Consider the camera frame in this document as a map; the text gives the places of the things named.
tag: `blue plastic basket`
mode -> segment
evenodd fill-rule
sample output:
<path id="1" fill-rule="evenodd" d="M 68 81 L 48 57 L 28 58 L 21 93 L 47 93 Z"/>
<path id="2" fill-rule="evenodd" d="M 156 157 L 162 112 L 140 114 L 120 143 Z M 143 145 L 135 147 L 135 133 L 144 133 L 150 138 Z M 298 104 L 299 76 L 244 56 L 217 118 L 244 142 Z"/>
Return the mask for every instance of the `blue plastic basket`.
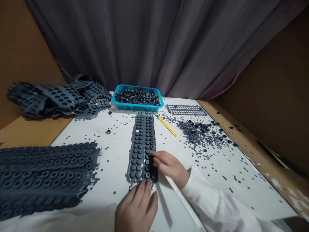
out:
<path id="1" fill-rule="evenodd" d="M 129 103 L 122 103 L 117 102 L 115 99 L 115 94 L 118 93 L 121 89 L 137 89 L 137 88 L 143 88 L 144 90 L 147 90 L 149 92 L 154 92 L 159 97 L 159 102 L 161 103 L 160 106 L 153 106 L 153 105 L 140 105 L 140 104 L 129 104 Z M 120 110 L 135 110 L 135 111 L 150 111 L 150 112 L 157 112 L 159 108 L 164 106 L 164 102 L 161 96 L 161 93 L 156 88 L 146 88 L 141 86 L 135 86 L 135 85 L 117 85 L 115 92 L 112 96 L 112 103 L 114 103 L 118 109 Z"/>

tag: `yellow pencil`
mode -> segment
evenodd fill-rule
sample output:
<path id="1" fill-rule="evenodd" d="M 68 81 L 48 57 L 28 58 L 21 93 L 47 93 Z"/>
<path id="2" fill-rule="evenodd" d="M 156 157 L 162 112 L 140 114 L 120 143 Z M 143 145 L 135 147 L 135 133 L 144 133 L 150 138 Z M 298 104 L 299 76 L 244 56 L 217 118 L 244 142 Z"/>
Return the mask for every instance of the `yellow pencil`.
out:
<path id="1" fill-rule="evenodd" d="M 177 135 L 172 131 L 172 129 L 165 123 L 165 121 L 163 121 L 162 118 L 158 117 L 158 119 L 166 126 L 166 128 L 175 136 L 177 137 Z"/>

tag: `white tabletop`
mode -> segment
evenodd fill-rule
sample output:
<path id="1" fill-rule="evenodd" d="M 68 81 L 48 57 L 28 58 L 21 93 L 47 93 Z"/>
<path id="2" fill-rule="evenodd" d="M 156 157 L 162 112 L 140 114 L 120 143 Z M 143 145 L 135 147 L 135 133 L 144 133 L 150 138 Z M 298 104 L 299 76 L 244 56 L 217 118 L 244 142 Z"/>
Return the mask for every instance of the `white tabletop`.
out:
<path id="1" fill-rule="evenodd" d="M 179 98 L 163 97 L 163 100 L 165 105 L 198 104 L 195 100 Z M 128 168 L 132 130 L 135 122 L 133 117 L 137 113 L 120 111 L 112 104 L 109 110 L 99 112 L 97 118 L 85 121 L 72 120 L 54 140 L 52 146 L 96 141 L 98 148 L 102 147 L 103 152 L 102 156 L 98 157 L 99 167 L 95 171 L 97 172 L 96 177 L 100 180 L 95 186 L 89 186 L 89 189 L 92 187 L 92 190 L 82 198 L 81 204 L 75 208 L 65 209 L 65 211 L 76 214 L 86 213 L 114 202 L 118 204 L 126 195 L 130 184 L 127 182 L 125 174 Z M 154 115 L 160 116 L 163 113 L 170 115 L 165 106 Z M 180 119 L 182 116 L 175 115 L 175 117 Z M 210 116 L 183 117 L 185 120 L 193 122 L 201 119 L 203 123 L 207 124 L 212 121 Z M 187 169 L 198 164 L 201 173 L 214 187 L 236 197 L 249 208 L 253 207 L 254 212 L 260 213 L 268 220 L 297 215 L 271 184 L 267 180 L 264 181 L 260 172 L 238 148 L 229 145 L 229 147 L 222 147 L 222 149 L 217 149 L 215 146 L 213 149 L 210 146 L 205 154 L 215 153 L 216 155 L 213 155 L 210 160 L 204 160 L 203 156 L 198 159 L 195 151 L 184 144 L 185 138 L 182 136 L 181 130 L 173 123 L 168 123 L 168 125 L 177 134 L 177 137 L 173 136 L 159 119 L 154 117 L 157 151 L 165 150 L 173 154 Z M 111 130 L 110 134 L 105 133 L 108 129 Z M 212 129 L 218 132 L 220 127 L 215 126 Z M 194 221 L 164 176 L 159 175 L 159 182 L 155 184 L 154 190 L 158 191 L 159 206 L 151 231 L 196 231 Z"/>

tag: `gray curtain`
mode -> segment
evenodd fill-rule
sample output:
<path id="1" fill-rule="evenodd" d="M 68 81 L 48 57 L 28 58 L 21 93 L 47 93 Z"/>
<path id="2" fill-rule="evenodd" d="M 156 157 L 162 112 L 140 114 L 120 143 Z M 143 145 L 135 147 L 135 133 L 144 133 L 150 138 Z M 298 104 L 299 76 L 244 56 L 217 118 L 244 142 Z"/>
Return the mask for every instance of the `gray curtain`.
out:
<path id="1" fill-rule="evenodd" d="M 26 0 L 65 79 L 211 99 L 307 0 Z"/>

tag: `finger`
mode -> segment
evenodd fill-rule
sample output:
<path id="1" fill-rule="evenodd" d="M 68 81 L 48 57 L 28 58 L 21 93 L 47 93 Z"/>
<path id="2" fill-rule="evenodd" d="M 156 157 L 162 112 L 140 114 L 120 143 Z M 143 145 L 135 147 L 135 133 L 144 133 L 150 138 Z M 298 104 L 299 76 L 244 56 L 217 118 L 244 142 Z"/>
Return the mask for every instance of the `finger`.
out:
<path id="1" fill-rule="evenodd" d="M 138 186 L 138 188 L 137 188 L 137 190 L 136 190 L 136 193 L 135 193 L 135 195 L 134 195 L 134 198 L 133 198 L 131 204 L 135 204 L 135 205 L 139 206 L 139 204 L 140 204 L 141 201 L 142 201 L 144 192 L 145 192 L 145 181 L 142 180 L 142 181 L 139 183 L 139 186 Z"/>
<path id="2" fill-rule="evenodd" d="M 162 163 L 158 158 L 154 157 L 154 164 L 155 167 L 157 167 L 164 175 L 171 177 L 173 174 L 172 169 Z"/>
<path id="3" fill-rule="evenodd" d="M 136 190 L 137 190 L 137 185 L 135 185 L 133 188 L 131 188 L 131 191 L 128 193 L 126 198 L 123 200 L 121 206 L 128 205 L 132 202 L 132 199 L 133 199 L 133 197 L 136 193 Z"/>
<path id="4" fill-rule="evenodd" d="M 150 154 L 156 158 L 158 158 L 162 163 L 169 165 L 171 164 L 171 158 L 169 157 L 167 152 L 164 151 L 151 151 Z"/>
<path id="5" fill-rule="evenodd" d="M 146 187 L 145 187 L 145 192 L 144 192 L 144 195 L 143 195 L 143 198 L 142 198 L 142 201 L 140 203 L 140 208 L 142 210 L 144 210 L 144 212 L 146 212 L 147 210 L 147 207 L 148 207 L 148 204 L 149 204 L 149 200 L 150 200 L 150 196 L 151 196 L 151 180 L 148 179 L 147 180 L 147 184 L 146 184 Z"/>
<path id="6" fill-rule="evenodd" d="M 157 214 L 158 211 L 158 193 L 155 191 L 149 201 L 148 209 L 146 212 L 146 218 L 145 218 L 145 223 L 148 227 L 148 230 L 150 230 L 150 227 L 152 223 L 154 222 L 155 215 Z"/>

